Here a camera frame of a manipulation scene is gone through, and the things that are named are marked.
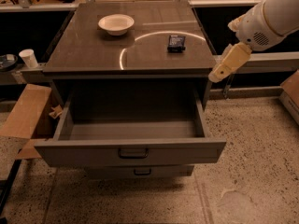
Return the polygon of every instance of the drawer handle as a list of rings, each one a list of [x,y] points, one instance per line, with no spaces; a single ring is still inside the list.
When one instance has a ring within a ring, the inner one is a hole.
[[[134,175],[151,175],[151,168],[148,171],[138,171],[134,169]]]
[[[119,157],[121,159],[145,159],[148,157],[148,155],[149,155],[149,150],[147,148],[145,149],[145,153],[142,155],[123,154],[121,153],[121,149],[119,149]]]

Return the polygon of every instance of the speckled floor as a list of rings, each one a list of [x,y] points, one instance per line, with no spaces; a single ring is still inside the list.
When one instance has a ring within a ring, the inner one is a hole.
[[[8,112],[0,112],[0,125]],[[191,177],[91,181],[84,171],[22,161],[8,223],[299,223],[299,126],[277,97],[210,100],[227,146]],[[25,140],[0,137],[0,178]]]

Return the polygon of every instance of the cup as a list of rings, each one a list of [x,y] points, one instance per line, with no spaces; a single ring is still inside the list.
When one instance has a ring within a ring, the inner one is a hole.
[[[32,49],[24,49],[19,53],[19,56],[29,68],[37,68],[38,63],[36,60],[35,52]]]

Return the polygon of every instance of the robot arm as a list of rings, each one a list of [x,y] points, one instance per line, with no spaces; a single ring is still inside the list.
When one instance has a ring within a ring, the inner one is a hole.
[[[299,30],[299,0],[263,0],[228,26],[240,42],[224,50],[208,76],[212,82],[234,73],[249,60],[253,50],[269,49]]]

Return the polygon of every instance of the drawer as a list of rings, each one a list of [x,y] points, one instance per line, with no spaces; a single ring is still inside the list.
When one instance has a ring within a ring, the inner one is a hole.
[[[190,176],[193,165],[86,168],[90,179]]]
[[[216,162],[225,142],[208,136],[196,80],[85,80],[36,149],[49,166],[159,166]]]

